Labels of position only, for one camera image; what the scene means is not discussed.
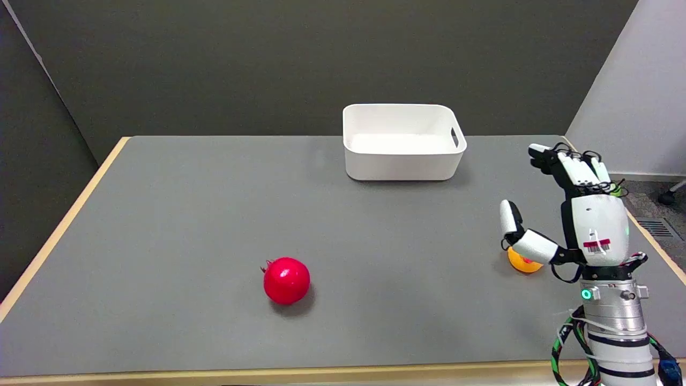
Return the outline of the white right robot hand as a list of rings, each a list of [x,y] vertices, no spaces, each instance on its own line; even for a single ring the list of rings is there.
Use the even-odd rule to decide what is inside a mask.
[[[564,143],[553,147],[530,144],[530,163],[553,176],[564,191],[561,203],[565,245],[533,229],[512,201],[500,204],[503,249],[551,268],[575,264],[569,283],[579,279],[627,280],[646,260],[645,253],[630,253],[630,226],[619,183],[612,182],[600,154],[577,152]]]

